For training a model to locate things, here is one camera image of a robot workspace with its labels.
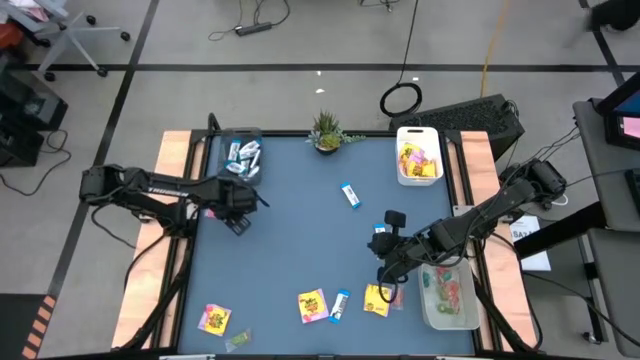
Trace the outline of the black power strip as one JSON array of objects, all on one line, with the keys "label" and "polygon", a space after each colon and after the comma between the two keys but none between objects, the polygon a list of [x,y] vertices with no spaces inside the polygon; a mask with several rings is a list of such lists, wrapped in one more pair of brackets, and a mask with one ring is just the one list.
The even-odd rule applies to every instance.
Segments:
[{"label": "black power strip", "polygon": [[271,22],[257,23],[250,26],[238,26],[234,29],[235,33],[239,37],[256,34],[264,31],[271,30],[273,28],[273,24]]}]

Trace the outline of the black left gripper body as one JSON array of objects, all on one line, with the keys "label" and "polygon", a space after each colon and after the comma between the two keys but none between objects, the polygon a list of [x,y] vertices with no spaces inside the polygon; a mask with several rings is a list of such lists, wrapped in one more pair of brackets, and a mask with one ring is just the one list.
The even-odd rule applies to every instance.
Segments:
[{"label": "black left gripper body", "polygon": [[240,221],[257,210],[257,192],[244,182],[219,178],[219,195],[217,218],[220,220]]}]

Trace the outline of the black equipment case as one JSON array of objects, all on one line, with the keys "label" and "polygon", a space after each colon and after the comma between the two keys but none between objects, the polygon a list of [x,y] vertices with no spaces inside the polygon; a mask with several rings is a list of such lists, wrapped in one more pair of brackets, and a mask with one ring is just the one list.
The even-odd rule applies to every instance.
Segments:
[{"label": "black equipment case", "polygon": [[495,94],[432,110],[392,118],[390,131],[400,127],[432,127],[438,131],[484,131],[497,161],[525,130],[517,105]]}]

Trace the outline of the white plastic bin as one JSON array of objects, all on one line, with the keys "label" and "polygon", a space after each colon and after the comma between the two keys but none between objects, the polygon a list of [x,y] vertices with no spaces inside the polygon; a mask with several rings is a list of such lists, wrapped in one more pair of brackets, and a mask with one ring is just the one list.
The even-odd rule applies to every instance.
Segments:
[{"label": "white plastic bin", "polygon": [[[404,177],[399,169],[399,163],[403,160],[399,159],[399,150],[405,143],[411,143],[420,148],[428,162],[434,162],[437,168],[437,176],[435,178]],[[440,150],[439,133],[432,127],[400,127],[396,131],[396,163],[397,163],[397,179],[403,186],[430,186],[438,181],[443,175],[443,160]]]}]

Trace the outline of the black power adapter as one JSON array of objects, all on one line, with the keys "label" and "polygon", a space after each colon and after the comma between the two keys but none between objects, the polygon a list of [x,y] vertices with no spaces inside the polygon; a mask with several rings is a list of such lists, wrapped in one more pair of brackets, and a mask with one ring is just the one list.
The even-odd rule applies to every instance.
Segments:
[{"label": "black power adapter", "polygon": [[509,187],[520,178],[521,166],[514,164],[506,168],[498,177],[500,187]]}]

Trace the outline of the black mat with orange stripes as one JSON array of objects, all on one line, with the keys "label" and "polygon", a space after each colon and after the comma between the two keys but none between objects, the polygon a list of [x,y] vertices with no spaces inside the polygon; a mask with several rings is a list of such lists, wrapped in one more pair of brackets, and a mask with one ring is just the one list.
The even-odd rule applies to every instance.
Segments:
[{"label": "black mat with orange stripes", "polygon": [[0,293],[0,360],[35,360],[47,332],[56,298]]}]

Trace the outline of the white office chair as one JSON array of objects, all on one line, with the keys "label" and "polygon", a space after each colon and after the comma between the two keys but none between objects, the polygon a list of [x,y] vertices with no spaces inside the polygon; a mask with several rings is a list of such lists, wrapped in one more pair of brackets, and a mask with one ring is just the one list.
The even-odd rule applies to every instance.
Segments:
[{"label": "white office chair", "polygon": [[72,17],[66,9],[67,1],[0,0],[0,17],[5,15],[6,22],[17,23],[36,46],[48,49],[37,69],[46,81],[56,80],[56,75],[49,68],[68,46],[78,50],[98,76],[106,77],[108,70],[94,61],[81,44],[79,35],[118,33],[124,42],[129,42],[131,35],[117,26],[98,27],[96,17],[84,11]]}]

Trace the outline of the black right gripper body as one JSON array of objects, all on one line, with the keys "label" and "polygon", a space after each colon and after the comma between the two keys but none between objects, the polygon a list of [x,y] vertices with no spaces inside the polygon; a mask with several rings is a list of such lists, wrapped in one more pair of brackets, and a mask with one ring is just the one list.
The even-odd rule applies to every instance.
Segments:
[{"label": "black right gripper body", "polygon": [[368,248],[383,262],[379,273],[408,273],[422,263],[434,263],[441,256],[441,247],[427,231],[411,236],[393,232],[372,235]]}]

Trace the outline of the white paper sheet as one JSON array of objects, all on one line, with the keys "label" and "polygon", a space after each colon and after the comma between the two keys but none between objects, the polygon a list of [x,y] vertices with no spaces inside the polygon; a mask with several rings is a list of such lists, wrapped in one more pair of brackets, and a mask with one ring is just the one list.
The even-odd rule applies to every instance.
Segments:
[{"label": "white paper sheet", "polygon": [[[535,216],[525,215],[510,225],[511,237],[514,243],[540,230],[539,220]],[[550,271],[551,264],[545,251],[521,260],[524,271]]]}]

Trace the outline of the black floor equipment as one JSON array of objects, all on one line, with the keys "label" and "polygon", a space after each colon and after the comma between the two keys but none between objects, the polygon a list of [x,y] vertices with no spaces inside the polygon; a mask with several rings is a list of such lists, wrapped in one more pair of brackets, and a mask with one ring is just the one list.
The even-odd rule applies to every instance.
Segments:
[{"label": "black floor equipment", "polygon": [[0,53],[0,168],[35,166],[42,133],[58,130],[67,109],[36,75]]}]

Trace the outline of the black computer monitor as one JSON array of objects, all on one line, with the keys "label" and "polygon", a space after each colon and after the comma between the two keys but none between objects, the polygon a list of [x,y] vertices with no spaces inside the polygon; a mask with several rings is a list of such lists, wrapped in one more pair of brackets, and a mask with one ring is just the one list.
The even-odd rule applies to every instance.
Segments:
[{"label": "black computer monitor", "polygon": [[599,101],[595,110],[603,118],[609,144],[640,151],[640,72]]}]

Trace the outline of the person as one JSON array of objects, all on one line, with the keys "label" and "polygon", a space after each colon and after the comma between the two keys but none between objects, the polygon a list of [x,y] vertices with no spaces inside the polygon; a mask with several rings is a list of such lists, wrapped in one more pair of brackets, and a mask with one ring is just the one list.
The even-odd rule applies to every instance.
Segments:
[{"label": "person", "polygon": [[614,32],[624,32],[640,21],[640,0],[605,0],[587,9],[585,14],[576,18],[570,25],[569,35],[563,46],[573,46],[586,32],[608,28]]}]

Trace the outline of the wooden side board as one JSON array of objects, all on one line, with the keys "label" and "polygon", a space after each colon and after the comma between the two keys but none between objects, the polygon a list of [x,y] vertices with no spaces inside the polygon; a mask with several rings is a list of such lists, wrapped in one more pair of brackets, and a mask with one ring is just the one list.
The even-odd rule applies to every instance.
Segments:
[{"label": "wooden side board", "polygon": [[[154,171],[195,179],[200,175],[204,145],[190,131],[163,134]],[[152,221],[141,226],[131,270],[112,339],[114,347],[130,340],[151,314],[183,263],[188,241],[160,239],[162,228]]]},{"label": "wooden side board", "polygon": [[[488,135],[463,131],[447,142],[448,166],[456,205],[477,205],[495,195],[500,183]],[[500,223],[487,239],[484,252],[470,261],[476,276],[487,284],[496,307],[529,346],[537,343],[520,263],[509,246],[510,228]]]}]

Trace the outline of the grey desk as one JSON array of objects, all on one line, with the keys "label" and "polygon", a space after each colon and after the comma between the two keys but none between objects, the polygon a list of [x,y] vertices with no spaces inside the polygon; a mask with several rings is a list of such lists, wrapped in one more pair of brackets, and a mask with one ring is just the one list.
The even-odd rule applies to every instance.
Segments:
[{"label": "grey desk", "polygon": [[640,359],[640,210],[624,172],[640,169],[640,151],[605,139],[605,120],[590,101],[573,104],[605,226],[587,231],[618,351]]}]

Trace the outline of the dark transparent plastic bin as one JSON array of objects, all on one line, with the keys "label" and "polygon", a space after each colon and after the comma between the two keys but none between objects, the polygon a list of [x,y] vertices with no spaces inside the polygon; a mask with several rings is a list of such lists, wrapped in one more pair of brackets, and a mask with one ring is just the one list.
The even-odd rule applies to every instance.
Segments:
[{"label": "dark transparent plastic bin", "polygon": [[[225,169],[225,164],[229,162],[227,160],[227,157],[229,154],[229,147],[230,147],[231,141],[234,139],[241,140],[242,146],[253,140],[257,140],[261,143],[261,146],[260,146],[261,156],[258,163],[260,170],[259,170],[259,173],[252,179],[249,179],[249,180],[245,179],[247,173],[237,175]],[[264,153],[265,151],[264,151],[264,145],[262,140],[262,131],[259,128],[246,127],[246,128],[224,129],[222,131],[220,143],[218,145],[217,174],[219,176],[226,177],[226,178],[238,179],[252,186],[258,185],[262,179],[263,170],[262,170],[261,162],[262,162]]]}]

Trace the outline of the light grey plastic bin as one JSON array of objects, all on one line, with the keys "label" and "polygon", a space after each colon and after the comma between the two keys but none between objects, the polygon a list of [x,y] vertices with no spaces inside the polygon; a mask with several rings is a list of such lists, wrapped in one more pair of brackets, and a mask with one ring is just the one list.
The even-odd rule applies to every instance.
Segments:
[{"label": "light grey plastic bin", "polygon": [[[473,272],[466,259],[462,259],[456,266],[446,267],[453,272],[450,281],[460,284],[460,301],[451,304],[449,301],[441,302],[435,292],[435,286],[442,286],[444,283],[437,281],[436,266],[423,264],[418,270],[419,295],[422,304],[423,320],[427,325],[436,330],[475,330],[480,326],[478,312],[478,300],[475,293]],[[424,288],[422,283],[422,273],[427,272],[431,277],[430,286]],[[437,311],[439,303],[448,303],[459,308],[457,315],[442,314]]]}]

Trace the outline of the potted succulent plant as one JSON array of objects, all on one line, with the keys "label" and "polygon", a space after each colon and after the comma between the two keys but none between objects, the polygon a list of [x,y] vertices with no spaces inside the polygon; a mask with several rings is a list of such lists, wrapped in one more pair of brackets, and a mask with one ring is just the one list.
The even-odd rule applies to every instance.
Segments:
[{"label": "potted succulent plant", "polygon": [[314,118],[306,143],[313,146],[321,155],[331,155],[344,144],[356,143],[365,139],[365,135],[346,134],[333,113],[321,110],[319,115]]}]

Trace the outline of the black keyboard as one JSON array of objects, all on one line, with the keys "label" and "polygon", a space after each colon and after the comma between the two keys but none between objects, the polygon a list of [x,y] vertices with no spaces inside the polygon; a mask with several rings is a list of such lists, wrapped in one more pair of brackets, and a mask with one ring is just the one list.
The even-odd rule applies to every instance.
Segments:
[{"label": "black keyboard", "polygon": [[624,178],[631,194],[634,207],[640,216],[640,168],[626,170],[624,172]]}]

